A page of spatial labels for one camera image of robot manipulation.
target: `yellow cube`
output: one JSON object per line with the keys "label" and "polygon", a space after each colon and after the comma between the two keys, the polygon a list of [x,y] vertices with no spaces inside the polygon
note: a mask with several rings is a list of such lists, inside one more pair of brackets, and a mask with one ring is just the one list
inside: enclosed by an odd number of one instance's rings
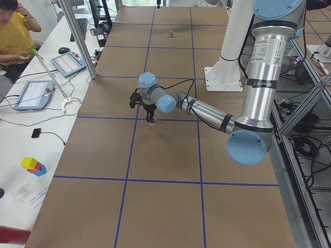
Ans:
{"label": "yellow cube", "polygon": [[34,169],[36,168],[38,161],[34,158],[24,158],[22,160],[21,166],[25,169]]}

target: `white metal pole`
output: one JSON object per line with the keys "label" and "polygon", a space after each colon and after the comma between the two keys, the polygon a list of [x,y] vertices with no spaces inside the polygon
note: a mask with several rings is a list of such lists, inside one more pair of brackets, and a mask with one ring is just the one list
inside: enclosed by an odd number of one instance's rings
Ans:
{"label": "white metal pole", "polygon": [[238,57],[253,17],[253,0],[234,0],[219,60],[205,67],[207,90],[243,91]]}
{"label": "white metal pole", "polygon": [[75,42],[78,46],[78,49],[79,49],[79,51],[82,55],[82,58],[84,59],[84,62],[85,62],[86,67],[88,69],[88,72],[91,76],[91,79],[94,79],[97,75],[96,70],[95,70],[95,67],[92,63],[92,60],[91,60],[91,57],[89,55],[88,49],[86,47],[83,35],[79,30],[77,21],[76,21],[76,19],[74,17],[74,14],[72,12],[71,4],[69,3],[69,0],[58,0],[58,2],[59,2],[60,6],[62,8],[64,16],[67,19],[69,28],[70,28],[73,36],[74,36],[74,40],[75,40]]}

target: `red object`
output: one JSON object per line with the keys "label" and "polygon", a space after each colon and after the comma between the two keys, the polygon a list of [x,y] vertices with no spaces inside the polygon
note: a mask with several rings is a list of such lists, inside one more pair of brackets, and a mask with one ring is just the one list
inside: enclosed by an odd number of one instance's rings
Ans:
{"label": "red object", "polygon": [[29,230],[0,226],[0,243],[3,244],[26,244],[30,235]]}
{"label": "red object", "polygon": [[36,168],[34,168],[34,169],[27,169],[27,171],[30,172],[30,173],[32,173],[32,174],[38,173],[38,172],[41,171],[41,166],[42,166],[42,164],[39,163],[39,162],[37,162]]}

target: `keyboard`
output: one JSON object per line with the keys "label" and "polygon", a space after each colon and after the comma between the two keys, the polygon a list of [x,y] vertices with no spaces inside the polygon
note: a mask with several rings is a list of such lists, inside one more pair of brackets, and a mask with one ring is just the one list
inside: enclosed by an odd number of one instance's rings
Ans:
{"label": "keyboard", "polygon": [[[85,40],[88,20],[87,20],[87,18],[77,18],[76,21],[78,23],[79,30],[82,32],[83,38]],[[71,33],[71,36],[70,36],[70,41],[71,42],[74,41],[74,37],[73,37],[72,33]]]}

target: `computer mouse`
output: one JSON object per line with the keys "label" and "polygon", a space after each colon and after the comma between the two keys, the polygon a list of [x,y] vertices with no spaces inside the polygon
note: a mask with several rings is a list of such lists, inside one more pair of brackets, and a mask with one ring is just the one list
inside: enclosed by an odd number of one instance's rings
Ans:
{"label": "computer mouse", "polygon": [[0,188],[0,199],[4,196],[5,191],[4,189]]}
{"label": "computer mouse", "polygon": [[70,51],[70,48],[65,48],[65,47],[62,47],[62,48],[58,49],[58,53],[60,53],[60,54],[67,53],[69,51]]}

